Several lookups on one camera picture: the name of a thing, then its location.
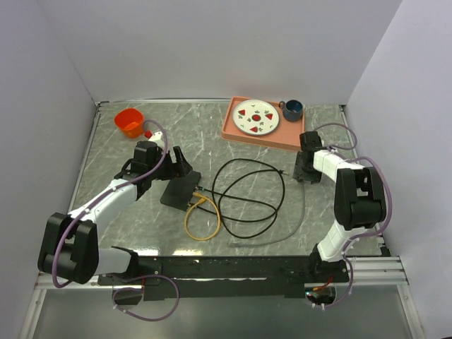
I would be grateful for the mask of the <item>black network switch box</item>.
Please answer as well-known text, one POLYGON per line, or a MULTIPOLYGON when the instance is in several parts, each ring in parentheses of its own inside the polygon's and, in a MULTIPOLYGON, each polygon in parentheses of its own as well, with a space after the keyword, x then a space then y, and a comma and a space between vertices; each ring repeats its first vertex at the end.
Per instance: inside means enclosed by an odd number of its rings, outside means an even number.
POLYGON ((191 197, 200 180, 201 173, 197 171, 190 171, 184 177, 171 179, 160 197, 161 204, 177 210, 187 211, 191 197))

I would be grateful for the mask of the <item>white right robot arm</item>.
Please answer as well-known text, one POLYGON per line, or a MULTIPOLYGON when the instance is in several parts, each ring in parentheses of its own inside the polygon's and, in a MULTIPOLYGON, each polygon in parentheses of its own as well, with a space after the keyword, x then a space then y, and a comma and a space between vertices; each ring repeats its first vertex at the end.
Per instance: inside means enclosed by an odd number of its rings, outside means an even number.
POLYGON ((387 216, 383 181, 375 167, 365 167, 341 158, 323 146, 315 131, 299 135, 293 177, 317 184, 322 177, 335 184, 335 220, 327 235, 314 247, 318 256, 309 264, 310 276, 319 282, 333 274, 333 262, 341 261, 351 244, 361 237, 373 237, 374 227, 387 216))

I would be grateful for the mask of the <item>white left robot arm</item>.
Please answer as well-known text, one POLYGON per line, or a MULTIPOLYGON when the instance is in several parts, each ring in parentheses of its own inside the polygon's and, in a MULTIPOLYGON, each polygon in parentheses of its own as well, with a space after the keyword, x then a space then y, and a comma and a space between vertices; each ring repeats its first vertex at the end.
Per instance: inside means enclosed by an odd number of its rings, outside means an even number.
POLYGON ((142 257, 119 246, 101 249, 99 240, 122 209, 135 203, 155 180, 168 181, 163 205, 186 210, 201 173, 186 161, 180 147, 172 151, 152 141, 140 141, 109 186, 85 205, 47 220, 37 260, 40 271, 56 282, 87 283, 95 275, 115 275, 134 283, 143 270, 142 257))

